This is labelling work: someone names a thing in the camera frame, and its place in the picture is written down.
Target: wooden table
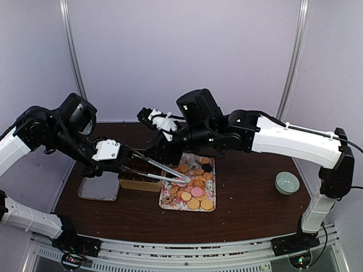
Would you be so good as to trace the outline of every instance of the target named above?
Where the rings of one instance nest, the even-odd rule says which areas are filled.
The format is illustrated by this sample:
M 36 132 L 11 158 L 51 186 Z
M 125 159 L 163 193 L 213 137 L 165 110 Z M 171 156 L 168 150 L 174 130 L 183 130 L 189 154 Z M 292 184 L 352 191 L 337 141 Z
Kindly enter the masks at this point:
M 155 135 L 141 124 L 98 124 L 94 135 L 145 148 Z M 295 174 L 301 187 L 280 195 L 275 177 Z M 310 196 L 291 158 L 228 152 L 216 160 L 217 205 L 213 212 L 164 210 L 159 193 L 120 189 L 117 200 L 80 199 L 82 165 L 77 163 L 55 213 L 71 217 L 84 235 L 145 243 L 209 243 L 271 237 L 295 232 Z

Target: tongs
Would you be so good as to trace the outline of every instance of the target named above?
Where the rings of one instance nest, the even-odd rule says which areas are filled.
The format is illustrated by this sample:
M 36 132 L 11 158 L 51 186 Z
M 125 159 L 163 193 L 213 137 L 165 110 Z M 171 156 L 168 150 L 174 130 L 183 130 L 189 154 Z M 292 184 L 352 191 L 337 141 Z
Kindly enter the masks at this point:
M 138 171 L 138 170 L 135 170 L 135 169 L 131 169 L 125 165 L 122 165 L 121 168 L 124 170 L 124 171 L 127 171 L 127 172 L 131 172 L 131 173 L 134 173 L 134 174 L 137 174 L 137 175 L 140 175 L 140 176 L 144 176 L 144 177 L 150 177 L 150 178 L 153 178 L 153 179 L 159 179 L 159 180 L 165 180 L 165 181 L 169 181 L 169 182 L 175 182 L 175 183 L 180 183 L 180 184 L 186 184 L 186 183 L 189 183 L 191 181 L 191 178 L 186 176 L 186 175 L 183 175 L 179 172 L 177 172 L 176 170 L 174 169 L 171 169 L 169 168 L 168 166 L 165 166 L 151 158 L 148 158 L 146 157 L 144 154 L 138 152 L 137 150 L 135 149 L 132 149 L 130 148 L 132 153 L 133 153 L 133 156 L 147 162 L 147 163 L 150 163 L 152 164 L 153 166 L 156 166 L 158 167 L 159 169 L 161 170 L 164 170 L 165 172 L 168 172 L 172 175 L 174 175 L 175 177 L 177 177 L 178 179 L 174 179 L 174 178 L 169 178 L 169 177 L 163 177 L 163 176 L 158 176 L 158 175 L 155 175 L 155 174 L 150 174 L 150 173 L 144 173 L 144 172 L 141 172 L 141 171 Z

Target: white wall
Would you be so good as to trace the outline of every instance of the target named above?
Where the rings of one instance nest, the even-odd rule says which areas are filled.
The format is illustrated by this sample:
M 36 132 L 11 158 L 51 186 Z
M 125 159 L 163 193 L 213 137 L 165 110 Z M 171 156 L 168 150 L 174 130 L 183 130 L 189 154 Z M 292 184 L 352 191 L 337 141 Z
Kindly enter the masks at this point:
M 182 94 L 208 88 L 226 114 L 276 114 L 300 1 L 69 1 L 75 47 L 98 120 L 142 107 L 180 114 Z
M 55 108 L 76 91 L 59 1 L 0 1 L 0 131 L 28 107 Z M 0 178 L 0 189 L 50 212 L 70 161 L 40 148 Z M 1 271 L 19 271 L 28 240 L 28 233 L 0 226 Z
M 313 1 L 303 58 L 287 121 L 315 129 L 344 128 L 363 146 L 363 2 Z M 363 185 L 363 154 L 354 150 L 354 184 Z M 299 161 L 312 190 L 319 167 Z M 338 202 L 335 222 L 352 271 L 363 266 L 363 191 L 353 189 Z

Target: small bowl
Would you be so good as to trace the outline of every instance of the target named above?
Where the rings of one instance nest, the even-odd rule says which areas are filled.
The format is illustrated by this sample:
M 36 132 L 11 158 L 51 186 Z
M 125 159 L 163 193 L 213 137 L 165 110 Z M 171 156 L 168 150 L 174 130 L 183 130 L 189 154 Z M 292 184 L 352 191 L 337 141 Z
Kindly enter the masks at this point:
M 300 182 L 295 175 L 289 172 L 281 172 L 276 176 L 275 186 L 280 194 L 288 196 L 300 188 Z

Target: wire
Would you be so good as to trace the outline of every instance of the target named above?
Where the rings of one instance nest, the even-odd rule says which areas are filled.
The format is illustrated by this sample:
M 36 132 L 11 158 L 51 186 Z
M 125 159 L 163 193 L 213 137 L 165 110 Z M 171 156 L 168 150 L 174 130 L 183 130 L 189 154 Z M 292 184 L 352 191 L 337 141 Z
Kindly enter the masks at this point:
M 324 247 L 323 247 L 322 251 L 320 252 L 318 258 L 316 258 L 314 262 L 312 262 L 311 264 L 309 264 L 309 268 L 312 267 L 313 265 L 315 265 L 317 261 L 319 261 L 319 259 L 323 255 L 323 253 L 324 253 L 324 251 L 325 251 L 325 249 L 327 247 L 327 244 L 328 244 L 328 232 L 327 232 L 327 229 L 325 228 L 324 224 L 322 224 L 322 227 L 324 229 L 325 237 L 326 237 L 325 238 L 325 244 L 324 244 Z

